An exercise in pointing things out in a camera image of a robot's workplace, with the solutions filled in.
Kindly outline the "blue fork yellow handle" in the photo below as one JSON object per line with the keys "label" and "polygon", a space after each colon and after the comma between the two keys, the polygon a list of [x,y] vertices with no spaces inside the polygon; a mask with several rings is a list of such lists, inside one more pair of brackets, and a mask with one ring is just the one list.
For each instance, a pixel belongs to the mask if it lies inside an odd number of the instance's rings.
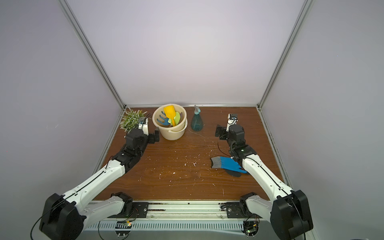
{"label": "blue fork yellow handle", "polygon": [[157,119],[157,122],[164,127],[169,127],[172,125],[172,121],[166,116],[164,111],[161,111],[161,114],[159,115],[159,119]]}

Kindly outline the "teal spray bottle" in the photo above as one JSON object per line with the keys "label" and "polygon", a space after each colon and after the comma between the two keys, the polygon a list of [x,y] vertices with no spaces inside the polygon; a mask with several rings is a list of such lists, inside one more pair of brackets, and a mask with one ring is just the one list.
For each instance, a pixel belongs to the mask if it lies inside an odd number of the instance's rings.
{"label": "teal spray bottle", "polygon": [[197,105],[194,105],[194,116],[191,121],[191,128],[195,132],[201,131],[204,127],[204,123],[200,113],[200,108]]}

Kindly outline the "yellow plastic scoop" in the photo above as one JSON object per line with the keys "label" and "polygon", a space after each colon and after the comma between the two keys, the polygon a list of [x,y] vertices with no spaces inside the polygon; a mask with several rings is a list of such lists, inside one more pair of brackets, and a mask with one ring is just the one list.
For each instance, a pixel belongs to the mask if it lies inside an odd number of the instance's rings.
{"label": "yellow plastic scoop", "polygon": [[164,113],[166,114],[166,117],[168,119],[168,123],[171,124],[173,127],[176,126],[176,111],[173,105],[168,105],[164,107]]}

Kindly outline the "green trowel wooden handle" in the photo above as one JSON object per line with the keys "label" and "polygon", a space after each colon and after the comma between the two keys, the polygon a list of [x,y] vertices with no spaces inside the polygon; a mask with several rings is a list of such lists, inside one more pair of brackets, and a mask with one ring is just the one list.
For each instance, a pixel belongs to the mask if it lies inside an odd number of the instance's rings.
{"label": "green trowel wooden handle", "polygon": [[179,112],[175,112],[175,116],[171,119],[171,118],[168,118],[168,123],[170,125],[172,125],[173,127],[177,126],[179,123],[180,123],[180,113]]}

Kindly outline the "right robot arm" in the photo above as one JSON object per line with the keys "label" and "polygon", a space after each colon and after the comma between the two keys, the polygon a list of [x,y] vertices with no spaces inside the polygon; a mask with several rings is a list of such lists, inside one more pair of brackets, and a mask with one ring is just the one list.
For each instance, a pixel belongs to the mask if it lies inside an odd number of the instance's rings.
{"label": "right robot arm", "polygon": [[263,163],[257,152],[246,143],[242,126],[217,126],[215,136],[227,141],[230,156],[212,157],[212,168],[224,169],[237,177],[249,174],[268,196],[267,200],[255,193],[242,196],[241,205],[246,215],[267,220],[281,240],[304,237],[314,228],[307,196],[303,191],[295,191],[286,185]]}

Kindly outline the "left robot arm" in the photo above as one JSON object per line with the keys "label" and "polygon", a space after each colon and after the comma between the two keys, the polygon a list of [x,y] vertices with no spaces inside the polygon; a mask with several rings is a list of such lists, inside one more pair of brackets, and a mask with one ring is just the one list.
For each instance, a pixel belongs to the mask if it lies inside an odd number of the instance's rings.
{"label": "left robot arm", "polygon": [[148,144],[159,140],[158,129],[152,134],[131,130],[121,150],[98,172],[72,190],[48,197],[35,225],[51,240],[75,240],[86,228],[110,216],[130,216],[134,213],[133,199],[123,192],[94,205],[90,202],[129,172],[140,161]]}

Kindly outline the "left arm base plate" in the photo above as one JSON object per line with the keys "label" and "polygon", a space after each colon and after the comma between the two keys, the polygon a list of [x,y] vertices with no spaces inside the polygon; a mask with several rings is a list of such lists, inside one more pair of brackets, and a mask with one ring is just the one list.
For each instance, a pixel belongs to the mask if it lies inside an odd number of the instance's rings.
{"label": "left arm base plate", "polygon": [[112,215],[109,218],[139,218],[145,219],[149,209],[149,202],[132,202],[128,207],[124,207],[122,212]]}

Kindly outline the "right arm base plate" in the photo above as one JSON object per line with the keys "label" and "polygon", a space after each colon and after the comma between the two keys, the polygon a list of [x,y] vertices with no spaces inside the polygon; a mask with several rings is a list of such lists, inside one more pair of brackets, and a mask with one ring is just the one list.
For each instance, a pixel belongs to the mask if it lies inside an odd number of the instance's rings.
{"label": "right arm base plate", "polygon": [[265,205],[254,201],[248,204],[245,202],[227,202],[221,205],[220,209],[226,212],[229,219],[246,219],[257,216],[269,220],[271,217],[270,204]]}

